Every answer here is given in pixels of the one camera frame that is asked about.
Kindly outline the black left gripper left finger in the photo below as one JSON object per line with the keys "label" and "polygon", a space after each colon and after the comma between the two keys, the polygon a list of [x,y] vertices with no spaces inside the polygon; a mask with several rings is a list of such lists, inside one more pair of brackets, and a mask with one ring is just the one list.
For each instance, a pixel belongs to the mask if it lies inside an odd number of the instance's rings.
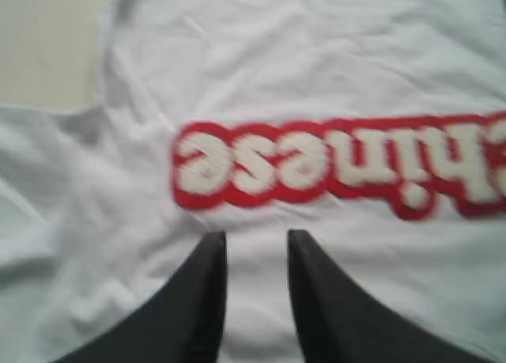
{"label": "black left gripper left finger", "polygon": [[166,284],[62,362],[215,362],[226,311],[226,235],[207,233]]}

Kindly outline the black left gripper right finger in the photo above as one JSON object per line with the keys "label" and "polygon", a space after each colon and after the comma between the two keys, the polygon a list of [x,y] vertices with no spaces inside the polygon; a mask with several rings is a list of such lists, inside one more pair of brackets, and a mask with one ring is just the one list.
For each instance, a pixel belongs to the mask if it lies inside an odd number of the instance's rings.
{"label": "black left gripper right finger", "polygon": [[302,229],[288,232],[289,295],[306,362],[481,362],[381,304]]}

